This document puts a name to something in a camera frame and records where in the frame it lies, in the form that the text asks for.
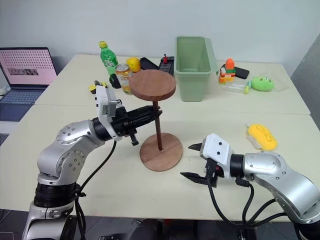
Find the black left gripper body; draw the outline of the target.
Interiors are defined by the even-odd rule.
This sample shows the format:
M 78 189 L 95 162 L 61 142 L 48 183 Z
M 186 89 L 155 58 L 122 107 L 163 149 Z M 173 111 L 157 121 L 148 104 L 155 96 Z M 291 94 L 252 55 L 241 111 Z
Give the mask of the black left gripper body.
M 136 133 L 137 133 L 137 111 L 131 110 L 127 111 L 123 106 L 122 101 L 120 99 L 116 100 L 116 111 L 115 116 L 112 117 L 113 122 L 111 125 L 113 126 L 115 132 L 120 137 L 130 137 L 131 144 L 136 146 L 139 144 Z

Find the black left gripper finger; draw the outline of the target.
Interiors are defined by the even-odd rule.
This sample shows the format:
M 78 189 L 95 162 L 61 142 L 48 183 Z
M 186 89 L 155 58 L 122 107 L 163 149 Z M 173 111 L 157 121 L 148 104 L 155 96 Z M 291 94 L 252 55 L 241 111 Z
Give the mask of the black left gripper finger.
M 157 117 L 159 117 L 162 114 L 162 110 L 156 110 L 156 111 L 157 111 Z M 155 121 L 156 118 L 143 117 L 143 118 L 129 118 L 129 119 L 130 119 L 131 126 L 133 128 L 139 128 L 141 126 L 149 124 L 152 121 Z
M 128 111 L 127 116 L 129 118 L 156 118 L 157 111 L 155 111 L 152 105 L 142 106 Z

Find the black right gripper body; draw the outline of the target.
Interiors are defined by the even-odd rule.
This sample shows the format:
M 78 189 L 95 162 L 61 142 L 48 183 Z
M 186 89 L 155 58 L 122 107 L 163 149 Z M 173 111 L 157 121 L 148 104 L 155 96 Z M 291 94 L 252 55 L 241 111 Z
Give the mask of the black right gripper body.
M 204 185 L 210 185 L 216 188 L 219 178 L 224 178 L 224 170 L 220 167 L 216 161 L 208 158 L 205 165 L 205 177 Z

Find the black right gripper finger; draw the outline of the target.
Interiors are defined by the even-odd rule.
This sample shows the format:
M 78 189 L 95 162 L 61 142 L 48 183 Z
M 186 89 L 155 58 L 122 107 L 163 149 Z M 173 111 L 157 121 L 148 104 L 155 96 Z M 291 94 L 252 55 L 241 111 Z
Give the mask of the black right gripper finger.
M 201 142 L 201 143 L 195 143 L 195 144 L 192 144 L 192 145 L 188 146 L 188 149 L 194 150 L 194 151 L 198 151 L 198 152 L 202 152 L 203 151 L 203 147 L 204 147 L 204 144 Z
M 180 173 L 183 177 L 187 178 L 188 180 L 197 183 L 197 184 L 201 184 L 201 185 L 206 185 L 207 184 L 207 179 L 203 176 L 200 176 L 197 173 L 193 173 L 193 172 L 181 172 Z

